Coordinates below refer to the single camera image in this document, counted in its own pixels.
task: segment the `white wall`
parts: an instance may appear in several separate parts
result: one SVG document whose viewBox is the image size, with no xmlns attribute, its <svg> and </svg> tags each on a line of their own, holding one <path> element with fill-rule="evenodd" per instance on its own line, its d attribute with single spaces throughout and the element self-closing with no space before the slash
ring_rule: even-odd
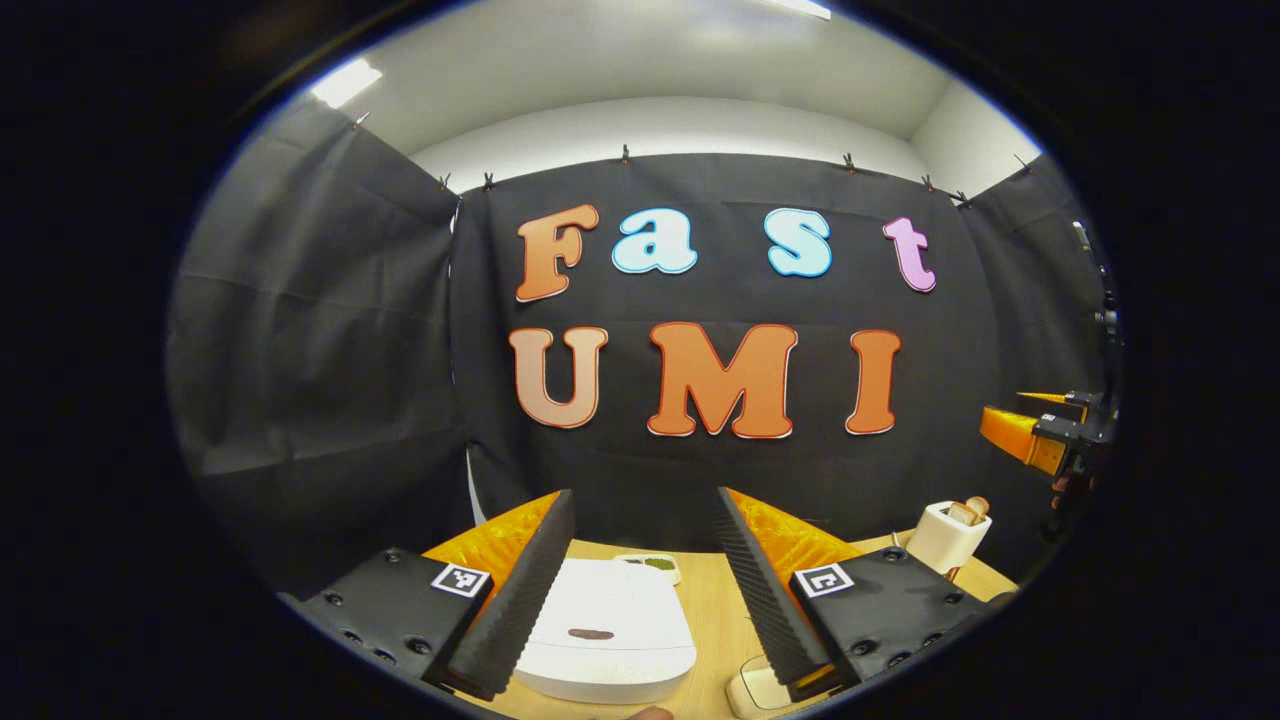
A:
<svg viewBox="0 0 1280 720">
<path fill-rule="evenodd" d="M 960 81 L 942 92 L 915 132 L 911 146 L 929 168 L 933 184 L 969 197 L 1039 156 L 1036 142 L 1002 111 Z"/>
<path fill-rule="evenodd" d="M 637 97 L 531 113 L 433 145 L 411 159 L 462 192 L 494 179 L 622 156 L 746 152 L 854 164 L 919 182 L 929 172 L 905 140 L 780 105 L 716 97 Z"/>
</svg>

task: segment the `table surface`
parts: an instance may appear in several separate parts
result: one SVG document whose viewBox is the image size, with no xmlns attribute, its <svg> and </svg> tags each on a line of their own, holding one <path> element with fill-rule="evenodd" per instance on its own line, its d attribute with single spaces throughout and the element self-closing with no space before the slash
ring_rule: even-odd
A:
<svg viewBox="0 0 1280 720">
<path fill-rule="evenodd" d="M 915 530 L 897 533 L 905 544 Z M 872 552 L 892 544 L 892 536 L 850 543 L 863 552 Z M 653 552 L 640 548 L 599 544 L 575 539 L 567 557 L 585 560 L 611 560 L 628 552 Z M 724 688 L 740 671 L 742 664 L 764 655 L 760 641 L 751 626 L 742 593 L 733 582 L 733 573 L 722 552 L 668 552 L 680 568 L 676 596 L 685 610 L 689 629 L 694 635 L 698 661 L 685 676 L 675 694 L 658 702 L 677 720 L 736 720 L 730 710 Z M 1018 589 L 1018 585 L 977 557 L 969 560 L 956 574 L 955 584 L 978 600 Z M 646 707 L 644 705 L 594 705 L 557 700 L 536 693 L 511 679 L 507 692 L 484 702 L 466 693 L 458 697 L 489 707 L 520 720 L 623 720 Z M 776 710 L 767 717 L 792 712 L 799 707 L 820 702 L 826 694 Z"/>
</svg>

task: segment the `screw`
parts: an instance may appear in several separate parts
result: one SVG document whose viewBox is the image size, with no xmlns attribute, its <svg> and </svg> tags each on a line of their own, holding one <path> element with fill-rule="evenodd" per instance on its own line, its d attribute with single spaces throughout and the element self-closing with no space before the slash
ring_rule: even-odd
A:
<svg viewBox="0 0 1280 720">
<path fill-rule="evenodd" d="M 419 655 L 431 655 L 431 646 L 422 638 L 410 638 L 404 641 L 404 647 Z"/>
</svg>

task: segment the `black curtain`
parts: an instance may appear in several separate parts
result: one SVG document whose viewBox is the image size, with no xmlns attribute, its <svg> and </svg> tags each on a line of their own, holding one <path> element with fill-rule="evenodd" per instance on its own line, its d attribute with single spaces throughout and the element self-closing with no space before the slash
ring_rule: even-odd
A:
<svg viewBox="0 0 1280 720">
<path fill-rule="evenodd" d="M 1106 240 L 1046 155 L 975 196 L 960 217 L 982 259 L 996 313 L 1001 373 L 1000 396 L 991 405 L 1071 416 L 1074 411 L 1061 405 L 1016 393 L 1103 389 L 1102 328 L 1094 319 L 1102 311 L 1102 278 L 1071 223 L 1084 227 L 1097 252 Z M 1053 478 L 998 450 L 988 454 L 988 483 L 997 488 L 997 500 L 1019 512 L 993 505 L 997 523 L 978 555 L 1020 580 L 1051 548 L 1039 528 L 1052 515 L 1047 488 Z"/>
<path fill-rule="evenodd" d="M 310 99 L 268 118 L 177 269 L 166 374 L 201 493 L 276 588 L 467 525 L 448 361 L 458 197 Z"/>
<path fill-rule="evenodd" d="M 517 302 L 524 241 L 517 228 L 589 202 L 599 223 L 582 233 L 582 258 L 563 269 L 561 295 Z M 625 274 L 612 261 L 623 218 L 649 208 L 685 213 L 696 264 L 681 274 Z M 831 228 L 829 269 L 783 277 L 767 259 L 762 232 L 778 208 L 818 211 Z M 932 292 L 911 290 L 883 225 L 908 217 L 928 237 Z M 573 488 L 579 537 L 669 550 L 717 550 L 713 489 L 726 484 L 845 538 L 915 524 L 924 505 L 983 495 L 995 529 L 979 556 L 1011 571 L 1006 546 L 1037 542 L 1019 518 L 1047 509 L 1048 491 L 1010 491 L 989 475 L 992 448 L 978 433 L 982 407 L 998 402 L 1002 347 L 997 309 L 978 246 L 952 202 L 919 183 L 786 158 L 669 155 L 558 168 L 463 193 L 451 286 L 457 389 L 474 430 L 471 464 L 488 514 L 554 488 Z M 655 437 L 662 355 L 649 340 L 663 322 L 700 323 L 722 363 L 758 323 L 795 328 L 785 439 L 751 441 L 727 429 Z M 530 420 L 516 401 L 515 328 L 545 328 L 550 397 L 572 392 L 563 332 L 604 328 L 600 400 L 584 427 Z M 902 342 L 893 363 L 895 427 L 851 436 L 858 331 L 884 329 Z M 1021 532 L 1014 533 L 1014 528 Z"/>
</svg>

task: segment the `fluorescent light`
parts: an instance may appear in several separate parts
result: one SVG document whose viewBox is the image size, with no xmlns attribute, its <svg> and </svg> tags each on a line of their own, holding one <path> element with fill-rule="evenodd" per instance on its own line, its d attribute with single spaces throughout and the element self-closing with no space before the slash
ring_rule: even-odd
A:
<svg viewBox="0 0 1280 720">
<path fill-rule="evenodd" d="M 796 10 L 797 13 L 805 13 L 808 15 L 813 15 L 815 18 L 820 18 L 824 20 L 831 19 L 831 10 L 823 8 L 817 3 L 809 3 L 809 0 L 769 0 L 769 3 L 773 3 L 774 5 L 781 5 L 783 8 L 788 8 L 791 10 Z"/>
<path fill-rule="evenodd" d="M 369 63 L 360 58 L 325 76 L 311 88 L 311 94 L 328 102 L 330 108 L 338 109 L 380 77 L 383 77 L 380 70 L 370 68 Z"/>
</svg>

